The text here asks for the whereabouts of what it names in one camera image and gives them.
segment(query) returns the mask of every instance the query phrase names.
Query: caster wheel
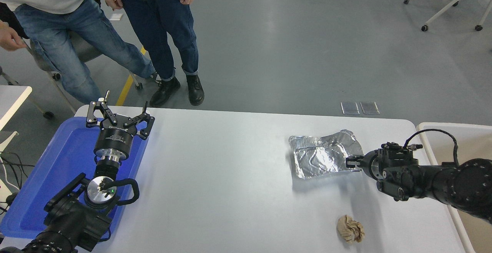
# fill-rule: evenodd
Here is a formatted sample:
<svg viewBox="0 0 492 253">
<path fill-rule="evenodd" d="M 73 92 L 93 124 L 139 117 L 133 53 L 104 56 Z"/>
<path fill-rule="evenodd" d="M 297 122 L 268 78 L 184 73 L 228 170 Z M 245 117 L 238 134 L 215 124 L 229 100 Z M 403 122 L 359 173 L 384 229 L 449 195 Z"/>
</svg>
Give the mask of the caster wheel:
<svg viewBox="0 0 492 253">
<path fill-rule="evenodd" d="M 50 120 L 51 118 L 54 118 L 55 115 L 52 112 L 44 112 L 43 117 L 46 118 L 47 120 Z"/>
</svg>

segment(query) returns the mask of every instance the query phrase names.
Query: blue jeans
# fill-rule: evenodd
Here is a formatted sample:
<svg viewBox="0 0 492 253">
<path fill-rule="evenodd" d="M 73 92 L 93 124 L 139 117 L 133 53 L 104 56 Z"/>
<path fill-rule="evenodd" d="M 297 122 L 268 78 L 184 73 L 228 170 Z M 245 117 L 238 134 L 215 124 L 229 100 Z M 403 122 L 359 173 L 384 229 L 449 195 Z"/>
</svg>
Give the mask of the blue jeans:
<svg viewBox="0 0 492 253">
<path fill-rule="evenodd" d="M 14 11 L 35 50 L 60 72 L 63 88 L 84 104 L 101 97 L 87 66 L 79 60 L 68 30 L 79 34 L 100 52 L 142 78 L 155 69 L 132 44 L 125 43 L 94 0 L 84 0 L 77 10 L 56 15 L 22 4 Z"/>
<path fill-rule="evenodd" d="M 198 74 L 198 47 L 189 5 L 181 4 L 180 0 L 121 1 L 133 30 L 149 52 L 162 80 L 171 80 L 176 72 L 167 33 L 180 52 L 184 73 Z"/>
</svg>

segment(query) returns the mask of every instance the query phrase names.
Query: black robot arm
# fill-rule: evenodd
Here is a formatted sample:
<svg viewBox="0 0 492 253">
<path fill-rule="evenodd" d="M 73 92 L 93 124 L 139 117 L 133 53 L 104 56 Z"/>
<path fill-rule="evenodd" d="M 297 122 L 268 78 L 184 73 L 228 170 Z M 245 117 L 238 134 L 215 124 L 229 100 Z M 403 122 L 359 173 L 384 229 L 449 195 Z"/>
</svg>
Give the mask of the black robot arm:
<svg viewBox="0 0 492 253">
<path fill-rule="evenodd" d="M 152 129 L 154 117 L 142 113 L 135 118 L 112 113 L 106 105 L 109 91 L 104 98 L 89 104 L 86 118 L 87 127 L 99 126 L 101 131 L 94 148 L 96 167 L 94 176 L 87 179 L 79 174 L 65 188 L 58 192 L 44 207 L 47 211 L 44 225 L 46 229 L 38 234 L 23 250 L 7 247 L 0 253 L 77 253 L 79 246 L 92 251 L 108 233 L 112 218 L 109 213 L 116 207 L 132 204 L 139 198 L 139 188 L 134 179 L 116 180 L 121 161 L 130 154 L 134 136 L 145 140 Z M 94 115 L 96 110 L 103 114 L 102 121 Z M 137 125 L 146 122 L 146 127 L 137 133 Z M 133 197 L 120 200 L 117 187 L 130 185 Z"/>
<path fill-rule="evenodd" d="M 404 146 L 386 143 L 365 156 L 350 156 L 346 166 L 360 167 L 376 180 L 380 192 L 396 201 L 430 197 L 492 224 L 492 160 L 473 159 L 457 165 L 455 143 L 454 162 L 421 166 L 413 151 L 422 145 L 408 145 L 408 141 Z"/>
</svg>

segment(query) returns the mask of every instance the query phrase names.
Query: crumpled aluminum foil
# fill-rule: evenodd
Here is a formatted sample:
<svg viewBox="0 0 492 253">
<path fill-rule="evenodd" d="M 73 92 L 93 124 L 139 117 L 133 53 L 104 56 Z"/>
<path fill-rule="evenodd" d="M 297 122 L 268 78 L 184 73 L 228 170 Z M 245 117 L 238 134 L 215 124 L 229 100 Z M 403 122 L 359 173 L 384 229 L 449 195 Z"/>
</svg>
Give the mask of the crumpled aluminum foil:
<svg viewBox="0 0 492 253">
<path fill-rule="evenodd" d="M 360 171 L 346 167 L 346 157 L 363 155 L 361 145 L 347 129 L 321 138 L 290 136 L 289 144 L 294 152 L 296 174 L 301 179 L 333 172 Z"/>
</svg>

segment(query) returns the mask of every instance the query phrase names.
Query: crumpled paper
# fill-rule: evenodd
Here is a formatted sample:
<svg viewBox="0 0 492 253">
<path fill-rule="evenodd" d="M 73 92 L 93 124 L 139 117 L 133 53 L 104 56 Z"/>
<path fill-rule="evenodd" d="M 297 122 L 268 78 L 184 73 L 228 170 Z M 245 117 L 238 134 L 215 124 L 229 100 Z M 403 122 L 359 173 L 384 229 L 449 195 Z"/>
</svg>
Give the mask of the crumpled paper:
<svg viewBox="0 0 492 253">
<path fill-rule="evenodd" d="M 337 223 L 337 230 L 340 236 L 345 239 L 348 244 L 354 241 L 360 243 L 366 236 L 364 227 L 359 222 L 353 220 L 351 216 L 342 216 Z"/>
</svg>

